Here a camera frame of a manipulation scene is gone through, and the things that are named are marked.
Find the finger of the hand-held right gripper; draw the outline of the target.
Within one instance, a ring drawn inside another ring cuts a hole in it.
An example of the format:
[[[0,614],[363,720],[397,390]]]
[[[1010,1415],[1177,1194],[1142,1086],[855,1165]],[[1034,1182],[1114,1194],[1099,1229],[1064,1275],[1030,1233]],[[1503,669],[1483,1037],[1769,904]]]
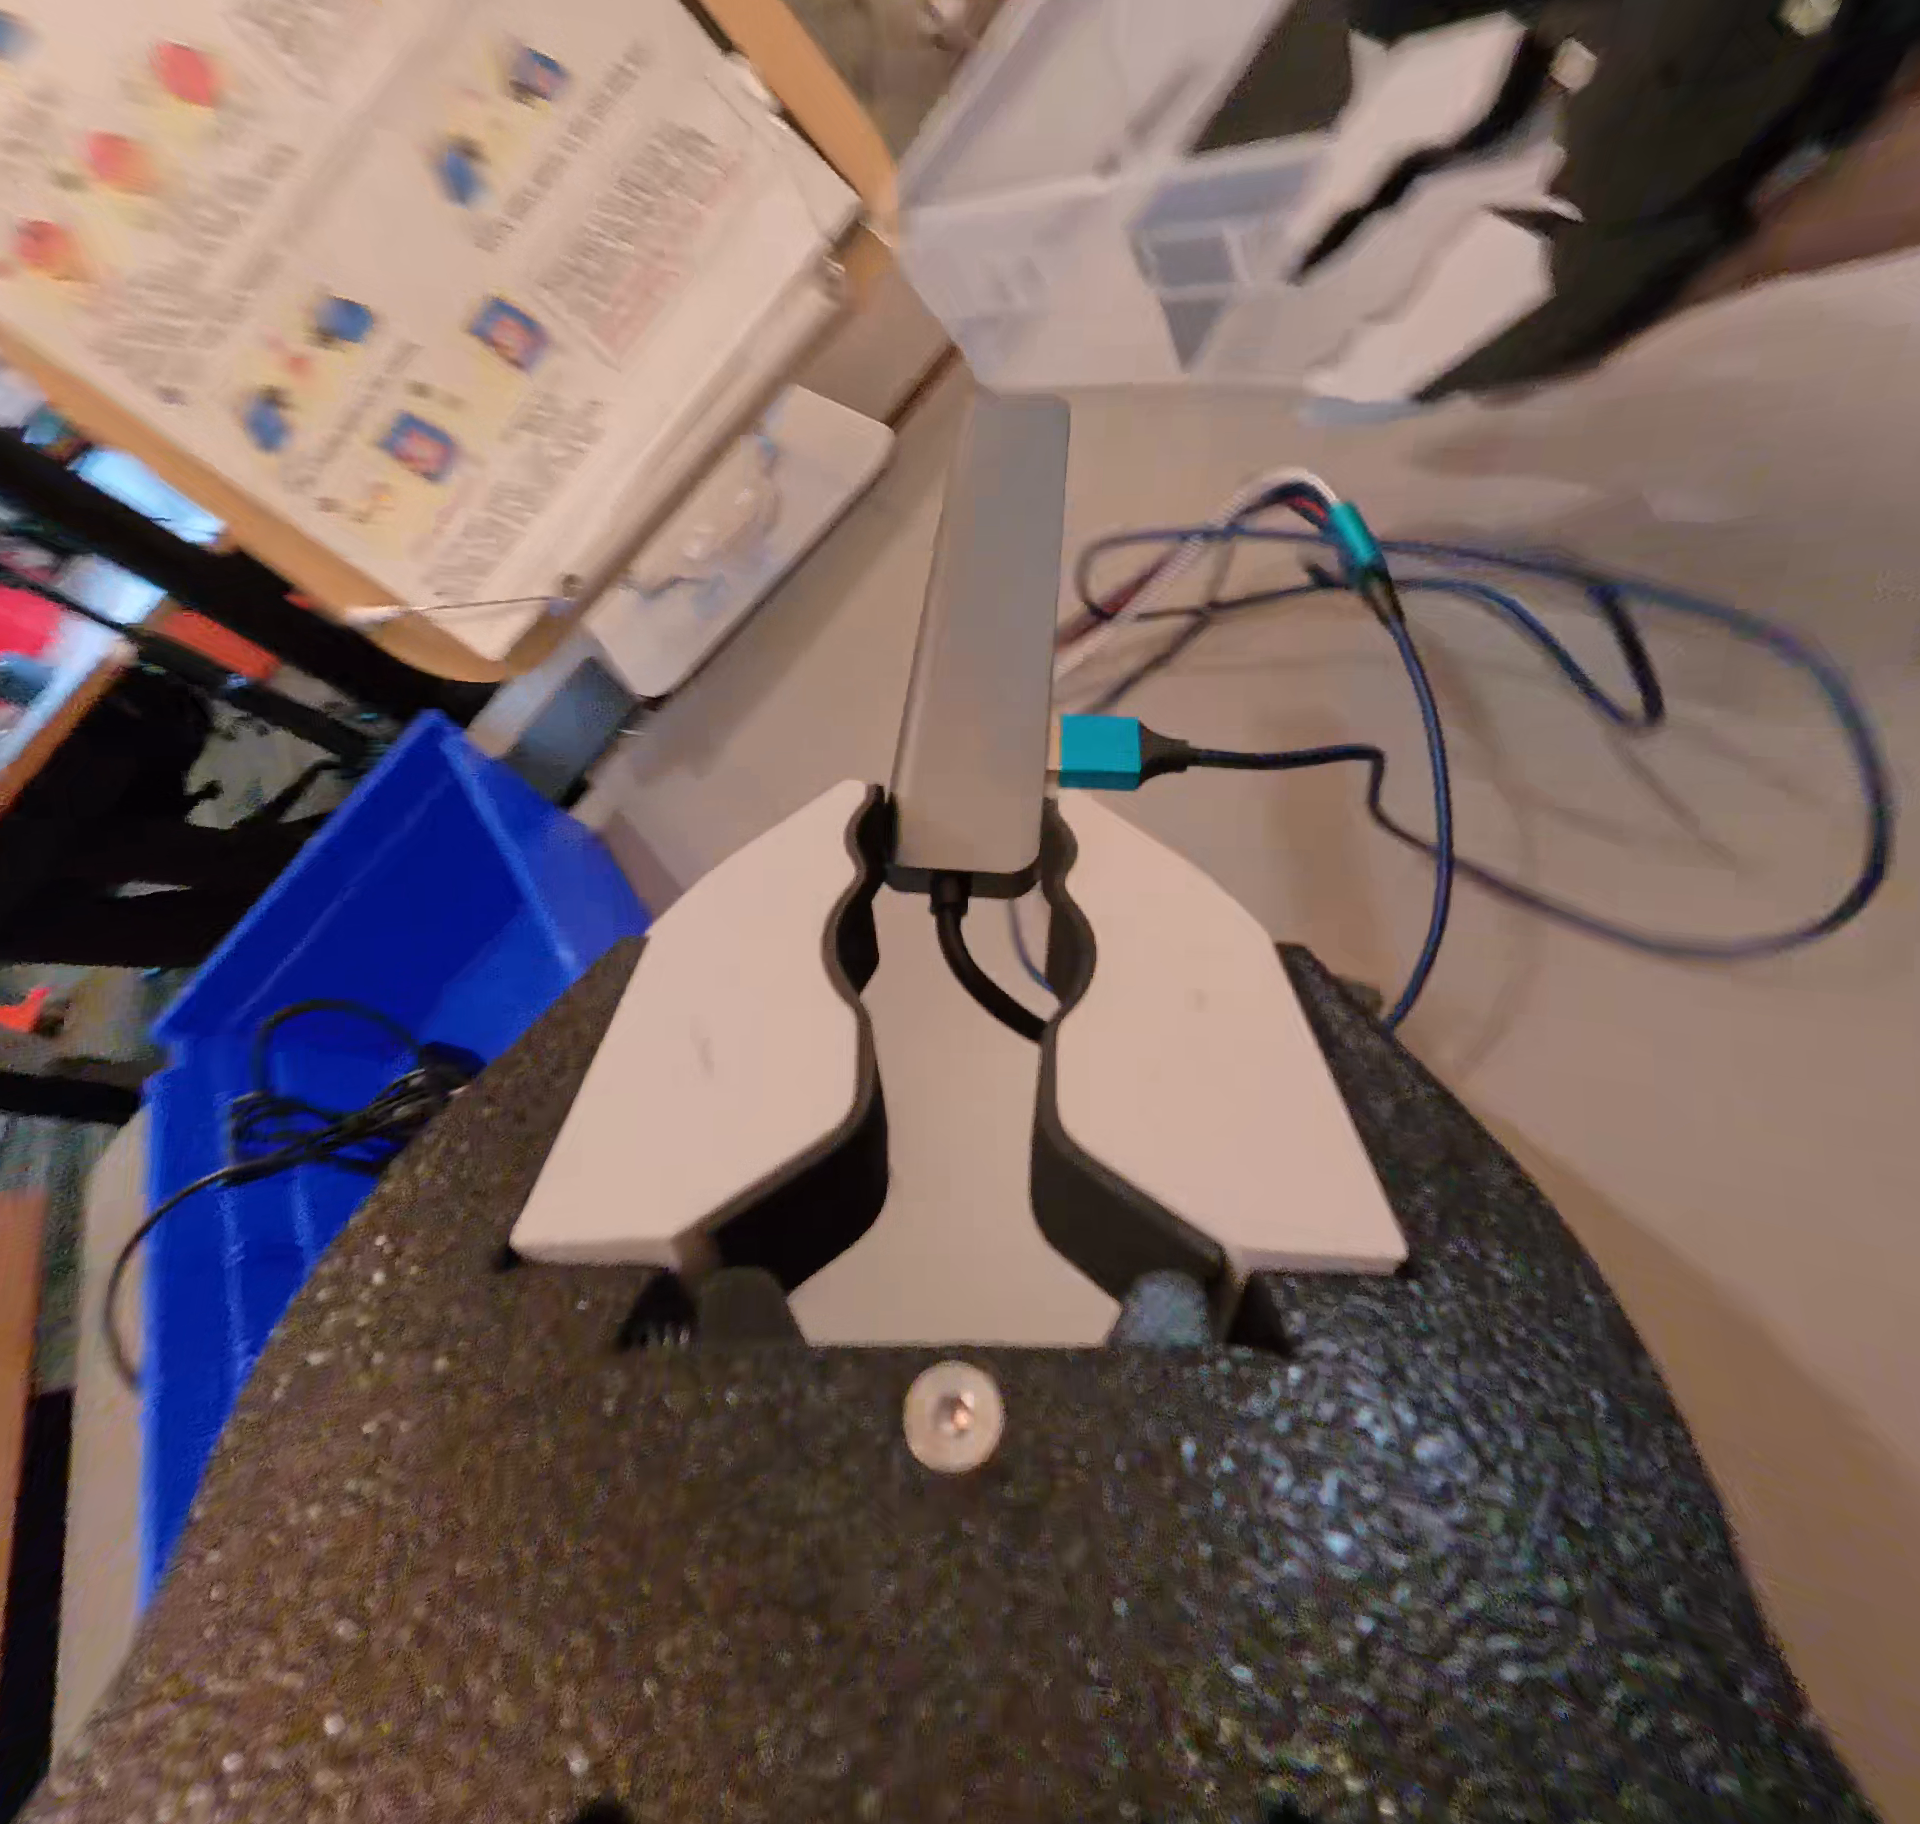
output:
[[[1352,88],[1311,162],[1311,261],[1327,261],[1426,174],[1503,149],[1542,98],[1548,45],[1474,18],[1352,60]]]
[[[1402,407],[1548,305],[1548,230],[1579,219],[1551,195],[1563,149],[1515,149],[1417,179],[1305,283],[1302,390]]]

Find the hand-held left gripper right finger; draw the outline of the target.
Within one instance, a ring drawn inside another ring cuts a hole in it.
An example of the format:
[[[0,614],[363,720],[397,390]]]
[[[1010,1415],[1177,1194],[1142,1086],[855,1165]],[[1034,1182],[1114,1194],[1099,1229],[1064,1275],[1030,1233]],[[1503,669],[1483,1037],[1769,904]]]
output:
[[[1091,792],[1044,805],[1030,1213],[1091,1286],[1394,1275],[1402,1225],[1266,925]]]

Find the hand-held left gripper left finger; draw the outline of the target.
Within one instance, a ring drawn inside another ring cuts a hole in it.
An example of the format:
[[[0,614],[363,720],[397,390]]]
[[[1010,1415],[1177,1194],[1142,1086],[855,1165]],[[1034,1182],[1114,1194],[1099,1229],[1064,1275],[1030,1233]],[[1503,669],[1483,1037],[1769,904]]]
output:
[[[882,791],[844,781],[650,925],[514,1225],[520,1260],[808,1278],[871,1229],[882,851]]]

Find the large blue plastic bin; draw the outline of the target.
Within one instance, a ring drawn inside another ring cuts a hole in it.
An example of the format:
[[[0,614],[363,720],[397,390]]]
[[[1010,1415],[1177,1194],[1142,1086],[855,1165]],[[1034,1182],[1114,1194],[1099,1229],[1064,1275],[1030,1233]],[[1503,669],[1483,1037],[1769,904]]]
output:
[[[621,869],[443,715],[420,715],[156,1017],[140,1303],[140,1584],[170,1564],[220,1429],[376,1161],[206,1174],[325,1142],[420,1063],[481,1073],[650,929]]]

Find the clear plastic bin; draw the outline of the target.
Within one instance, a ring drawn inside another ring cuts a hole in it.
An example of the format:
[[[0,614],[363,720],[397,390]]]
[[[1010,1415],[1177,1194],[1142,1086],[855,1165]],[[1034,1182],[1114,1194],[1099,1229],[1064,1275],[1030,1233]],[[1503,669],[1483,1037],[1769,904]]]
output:
[[[1003,0],[901,162],[901,273],[996,390],[1198,377],[1349,88],[1345,0]]]

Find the slim grey USB hub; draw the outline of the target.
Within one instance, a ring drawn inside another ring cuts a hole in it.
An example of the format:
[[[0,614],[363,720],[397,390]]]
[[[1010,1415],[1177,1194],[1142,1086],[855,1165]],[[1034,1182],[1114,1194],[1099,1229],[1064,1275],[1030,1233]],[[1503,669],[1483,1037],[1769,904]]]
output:
[[[1041,877],[1068,439],[1064,399],[972,390],[888,776],[888,890],[932,904],[959,988],[1030,1044],[1044,1026],[972,962],[963,918]]]

